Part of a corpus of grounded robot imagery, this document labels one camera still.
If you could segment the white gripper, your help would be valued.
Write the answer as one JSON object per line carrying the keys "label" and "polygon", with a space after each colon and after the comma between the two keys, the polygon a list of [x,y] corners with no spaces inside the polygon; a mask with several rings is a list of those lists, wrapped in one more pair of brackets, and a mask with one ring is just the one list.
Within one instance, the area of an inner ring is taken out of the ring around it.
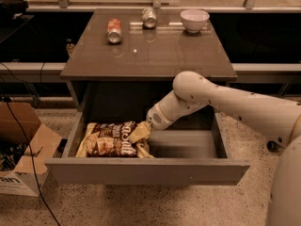
{"label": "white gripper", "polygon": [[161,101],[156,103],[147,113],[146,121],[140,122],[128,136],[131,143],[149,138],[153,130],[165,130],[183,116],[193,114],[206,104],[187,102],[178,97],[172,90]]}

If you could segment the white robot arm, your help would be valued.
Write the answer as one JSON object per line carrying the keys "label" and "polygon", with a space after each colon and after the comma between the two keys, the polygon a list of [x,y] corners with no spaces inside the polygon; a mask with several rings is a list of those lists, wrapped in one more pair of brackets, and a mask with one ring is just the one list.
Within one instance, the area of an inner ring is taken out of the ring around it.
{"label": "white robot arm", "polygon": [[178,73],[172,91],[129,135],[132,143],[164,130],[206,105],[226,113],[284,148],[277,162],[266,226],[301,226],[301,105],[290,100],[218,86],[202,75]]}

